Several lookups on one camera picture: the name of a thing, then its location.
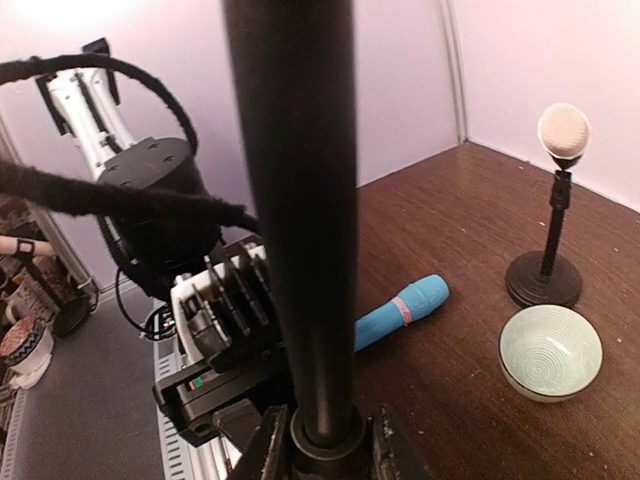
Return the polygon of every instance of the white panel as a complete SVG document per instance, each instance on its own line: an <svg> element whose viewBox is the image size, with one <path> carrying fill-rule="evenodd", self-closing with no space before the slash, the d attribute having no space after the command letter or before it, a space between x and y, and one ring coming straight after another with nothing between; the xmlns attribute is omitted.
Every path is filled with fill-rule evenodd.
<svg viewBox="0 0 640 480"><path fill-rule="evenodd" d="M454 0L469 136L551 170L536 138L544 108L592 124L578 183L640 210L640 2Z"/></svg>
<svg viewBox="0 0 640 480"><path fill-rule="evenodd" d="M435 0L356 0L360 183L455 144L446 51ZM107 37L113 54L160 77L200 138L209 191L250 204L220 0L4 0L0 61L77 52ZM180 130L153 94L119 77L120 107L134 137ZM34 81L0 89L0 111L22 159L89 178L71 139L60 137ZM115 267L91 218L56 216L102 286ZM227 234L234 241L240 230Z"/></svg>

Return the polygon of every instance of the microphone head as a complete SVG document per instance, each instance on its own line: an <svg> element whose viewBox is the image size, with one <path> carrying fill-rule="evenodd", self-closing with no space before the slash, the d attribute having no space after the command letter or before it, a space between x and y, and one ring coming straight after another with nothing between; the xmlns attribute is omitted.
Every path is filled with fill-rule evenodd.
<svg viewBox="0 0 640 480"><path fill-rule="evenodd" d="M561 168L572 166L582 156L590 134L587 116L568 103L547 107L538 120L538 138L542 148Z"/></svg>

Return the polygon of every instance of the white bowl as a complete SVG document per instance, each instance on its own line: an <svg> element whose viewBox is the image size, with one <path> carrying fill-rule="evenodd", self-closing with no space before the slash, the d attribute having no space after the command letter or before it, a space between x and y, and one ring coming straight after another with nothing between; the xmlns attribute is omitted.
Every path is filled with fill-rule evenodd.
<svg viewBox="0 0 640 480"><path fill-rule="evenodd" d="M580 314L556 305L521 310L500 334L509 383L537 402L559 402L585 389L602 365L602 343Z"/></svg>

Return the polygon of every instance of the round black base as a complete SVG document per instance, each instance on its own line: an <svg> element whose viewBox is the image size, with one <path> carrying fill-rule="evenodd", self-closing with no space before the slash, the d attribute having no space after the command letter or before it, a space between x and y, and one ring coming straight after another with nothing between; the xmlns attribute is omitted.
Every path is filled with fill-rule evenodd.
<svg viewBox="0 0 640 480"><path fill-rule="evenodd" d="M71 335L87 321L90 313L89 297L74 298L58 312L51 331L58 337Z"/></svg>
<svg viewBox="0 0 640 480"><path fill-rule="evenodd" d="M549 277L540 275L543 252L516 258L507 269L506 284L511 298L523 307L551 304L571 307L580 297L582 277L566 258L558 255Z"/></svg>

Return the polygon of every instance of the gray mat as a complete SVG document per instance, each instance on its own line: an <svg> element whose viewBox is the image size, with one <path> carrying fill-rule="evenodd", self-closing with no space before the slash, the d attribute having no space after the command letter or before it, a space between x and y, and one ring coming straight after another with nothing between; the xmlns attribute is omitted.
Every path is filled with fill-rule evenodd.
<svg viewBox="0 0 640 480"><path fill-rule="evenodd" d="M134 319L151 301L124 294ZM163 478L153 350L121 317L115 300L68 339L57 340L51 365L28 391L15 480Z"/></svg>

